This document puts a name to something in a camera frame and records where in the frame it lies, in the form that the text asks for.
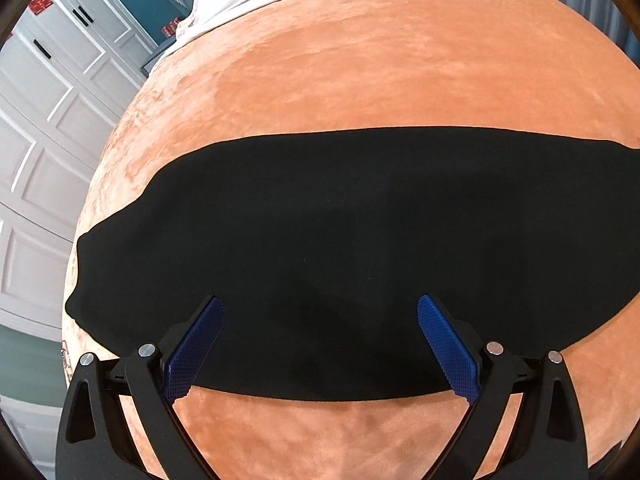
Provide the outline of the black pants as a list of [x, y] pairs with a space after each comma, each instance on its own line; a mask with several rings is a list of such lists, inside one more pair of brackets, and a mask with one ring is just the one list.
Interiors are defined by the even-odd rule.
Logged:
[[360, 401], [446, 388], [416, 304], [520, 356], [562, 350], [639, 290], [639, 154], [611, 141], [384, 128], [215, 143], [80, 237], [66, 312], [126, 356], [206, 296], [202, 387]]

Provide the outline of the orange plush bed blanket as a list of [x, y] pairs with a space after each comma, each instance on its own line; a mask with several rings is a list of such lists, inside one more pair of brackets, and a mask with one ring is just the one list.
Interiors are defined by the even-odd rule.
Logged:
[[[639, 154], [639, 72], [556, 0], [270, 3], [155, 66], [90, 184], [65, 305], [78, 281], [80, 237], [177, 158], [255, 136], [384, 128], [500, 129], [611, 141]], [[87, 352], [102, 361], [132, 353], [102, 347], [66, 309], [63, 340], [73, 374]], [[593, 333], [555, 351], [582, 414], [587, 479], [637, 478], [620, 459], [639, 428], [639, 291]], [[427, 479], [469, 407], [444, 373], [446, 388], [435, 393], [314, 401], [202, 387], [202, 367], [172, 408], [216, 479]], [[510, 397], [474, 479], [498, 465], [521, 400]], [[170, 479], [134, 401], [119, 401], [143, 465], [153, 479]]]

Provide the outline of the white panelled wardrobe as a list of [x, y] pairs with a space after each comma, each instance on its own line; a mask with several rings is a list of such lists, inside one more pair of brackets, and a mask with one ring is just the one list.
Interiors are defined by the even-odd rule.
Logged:
[[32, 0], [1, 49], [1, 323], [61, 338], [67, 261], [104, 145], [155, 44], [119, 0]]

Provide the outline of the metal frame eyeglasses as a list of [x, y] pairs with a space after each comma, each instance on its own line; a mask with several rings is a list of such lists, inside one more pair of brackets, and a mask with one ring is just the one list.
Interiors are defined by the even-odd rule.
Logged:
[[73, 376], [73, 367], [70, 366], [70, 361], [68, 360], [68, 351], [65, 340], [61, 341], [61, 358], [65, 380], [66, 382], [69, 382], [70, 378]]

